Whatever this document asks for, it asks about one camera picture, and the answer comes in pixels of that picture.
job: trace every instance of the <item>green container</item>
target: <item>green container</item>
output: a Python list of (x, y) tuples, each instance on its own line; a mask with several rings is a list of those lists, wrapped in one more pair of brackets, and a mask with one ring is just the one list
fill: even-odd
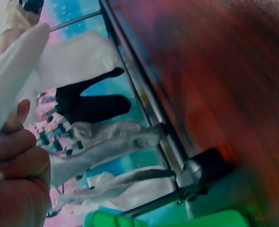
[[(147, 227), (142, 221), (100, 211), (89, 213), (84, 227)], [(249, 227), (247, 221), (234, 210), (225, 210), (201, 218), (158, 227)]]
[(249, 227), (249, 225), (237, 211), (225, 210), (201, 218), (158, 227)]
[(101, 211), (89, 213), (83, 227), (148, 227), (145, 222)]

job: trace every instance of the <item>metal rod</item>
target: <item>metal rod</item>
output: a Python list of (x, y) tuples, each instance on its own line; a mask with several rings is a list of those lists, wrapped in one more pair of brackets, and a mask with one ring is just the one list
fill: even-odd
[(153, 200), (149, 203), (146, 203), (142, 206), (125, 211), (125, 212), (121, 213), (121, 215), (136, 218), (140, 215), (149, 213), (150, 211), (156, 210), (162, 206), (165, 206), (165, 205), (167, 205), (171, 202), (175, 202), (177, 200), (179, 200), (179, 194), (177, 191), (174, 191), (174, 192), (171, 192), (170, 194), (162, 196), (162, 197), (160, 197), (156, 200)]
[(137, 67), (138, 71), (142, 75), (144, 90), (148, 91), (148, 92), (146, 92), (146, 94), (148, 95), (148, 99), (152, 105), (154, 112), (156, 113), (156, 115), (159, 115), (159, 121), (163, 122), (166, 125), (166, 127), (168, 128), (169, 136), (172, 138), (172, 140), (175, 144), (175, 147), (177, 148), (177, 149), (173, 149), (174, 156), (175, 156), (176, 160), (178, 161), (179, 167), (182, 169), (183, 163), (186, 160), (188, 160), (188, 156), (187, 156), (181, 142), (179, 141), (179, 138), (175, 132), (175, 129), (174, 129), (173, 125), (170, 123), (169, 118), (166, 115), (165, 110), (156, 95), (156, 92), (154, 91), (153, 86), (151, 85), (151, 83), (148, 79), (147, 72), (141, 65), (140, 60), (137, 58), (135, 51), (133, 50), (130, 42), (128, 41), (127, 36), (124, 33), (123, 29), (121, 28), (119, 22), (113, 15), (113, 12), (109, 8), (107, 1), (106, 0), (99, 0), (99, 1), (103, 5), (104, 11), (107, 14), (107, 16), (109, 17), (109, 19), (112, 23), (112, 26), (115, 30), (115, 33), (118, 36), (122, 46), (126, 50), (128, 56), (132, 57), (132, 61), (133, 61), (134, 65)]
[(97, 15), (100, 15), (100, 14), (101, 14), (101, 11), (99, 10), (99, 11), (96, 11), (96, 12), (94, 12), (94, 13), (89, 13), (89, 14), (87, 14), (87, 15), (84, 15), (84, 16), (81, 16), (81, 17), (78, 17), (78, 18), (75, 18), (75, 19), (73, 19), (73, 20), (67, 21), (67, 22), (65, 22), (65, 23), (62, 23), (62, 24), (59, 24), (59, 25), (56, 25), (56, 26), (50, 28), (50, 32), (54, 32), (54, 31), (59, 30), (59, 29), (61, 29), (61, 28), (67, 27), (67, 26), (69, 26), (69, 25), (71, 25), (71, 24), (75, 24), (75, 23), (77, 23), (77, 22), (79, 22), (79, 21), (86, 20), (86, 19), (88, 19), (88, 18), (97, 16)]

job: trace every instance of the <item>gray cloth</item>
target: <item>gray cloth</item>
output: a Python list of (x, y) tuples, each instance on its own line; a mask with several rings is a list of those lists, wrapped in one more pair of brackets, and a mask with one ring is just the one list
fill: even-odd
[(59, 187), (85, 170), (135, 150), (155, 147), (164, 135), (161, 124), (157, 124), (138, 132), (105, 140), (90, 148), (84, 146), (83, 151), (69, 157), (60, 158), (50, 155), (51, 184)]
[(93, 147), (105, 140), (114, 137), (125, 136), (142, 129), (142, 126), (134, 121), (119, 121), (109, 123), (75, 122), (71, 126), (74, 140), (80, 140), (84, 147)]

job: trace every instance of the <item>metal frame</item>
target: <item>metal frame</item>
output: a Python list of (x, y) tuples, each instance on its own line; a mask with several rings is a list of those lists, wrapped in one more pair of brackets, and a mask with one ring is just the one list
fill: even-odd
[[(71, 24), (77, 23), (82, 20), (86, 20), (88, 18), (97, 16), (97, 15), (102, 15), (106, 24), (107, 32), (109, 34), (109, 38), (112, 39), (116, 45), (117, 51), (119, 53), (119, 56), (121, 58), (121, 61), (123, 62), (123, 67), (125, 69), (126, 75), (128, 77), (129, 84), (131, 86), (131, 89), (135, 95), (135, 99), (142, 111), (142, 114), (145, 118), (147, 126), (151, 126), (153, 124), (156, 124), (158, 122), (161, 122), (164, 127), (165, 131), (168, 134), (168, 140), (164, 142), (164, 145), (158, 145), (157, 146), (157, 151), (160, 154), (162, 161), (167, 169), (174, 170), (175, 173), (177, 173), (177, 179), (178, 177), (181, 177), (182, 174), (182, 168), (184, 162), (188, 159), (184, 148), (181, 145), (181, 142), (179, 141), (177, 134), (172, 126), (172, 124), (169, 121), (169, 118), (167, 114), (164, 111), (164, 108), (162, 107), (159, 99), (156, 96), (156, 93), (151, 85), (151, 83), (148, 80), (147, 74), (140, 64), (140, 61), (137, 59), (134, 50), (132, 49), (129, 41), (127, 40), (126, 35), (124, 34), (122, 28), (120, 27), (117, 19), (113, 15), (112, 11), (107, 5), (107, 2), (105, 0), (99, 0), (101, 9), (97, 12), (90, 13), (87, 15), (84, 15), (82, 17), (75, 18), (73, 20), (70, 20), (68, 22), (62, 23), (60, 25), (57, 25), (55, 27), (52, 27), (50, 29), (50, 32), (54, 32), (56, 30), (59, 30), (61, 28), (67, 27)], [(123, 48), (126, 50), (128, 57), (132, 58), (132, 63), (135, 65), (136, 70), (140, 73), (139, 81), (134, 81), (134, 78), (130, 75), (129, 69), (126, 66), (126, 63), (123, 60), (123, 56), (121, 52), (118, 49), (118, 45), (121, 44)], [(158, 119), (157, 122), (153, 122), (147, 113), (145, 106), (142, 103), (142, 100), (136, 90), (136, 85), (135, 83), (140, 83), (144, 89), (144, 92), (146, 96), (148, 97), (148, 100), (150, 102), (150, 105), (152, 107), (152, 110), (154, 111), (154, 114), (156, 118)], [(168, 147), (170, 146), (171, 152), (176, 159), (175, 161), (171, 161), (170, 158), (167, 158), (166, 152), (164, 151), (163, 147)], [(132, 210), (126, 211), (122, 213), (122, 215), (125, 216), (131, 216), (131, 217), (137, 217), (142, 214), (145, 214), (147, 212), (150, 212), (152, 210), (155, 210), (157, 208), (160, 208), (164, 205), (167, 205), (172, 202), (177, 202), (178, 204), (186, 199), (182, 198), (181, 194), (179, 193), (180, 187), (178, 183), (175, 181), (175, 187), (176, 190), (168, 195), (162, 196), (154, 201), (151, 201), (147, 204), (144, 204), (142, 206), (139, 206), (137, 208), (134, 208)]]

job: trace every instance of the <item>hand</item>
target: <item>hand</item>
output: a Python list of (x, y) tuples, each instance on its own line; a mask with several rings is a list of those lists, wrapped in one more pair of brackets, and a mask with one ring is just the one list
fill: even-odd
[(0, 227), (40, 227), (51, 208), (49, 155), (22, 125), (29, 107), (23, 100), (0, 135)]

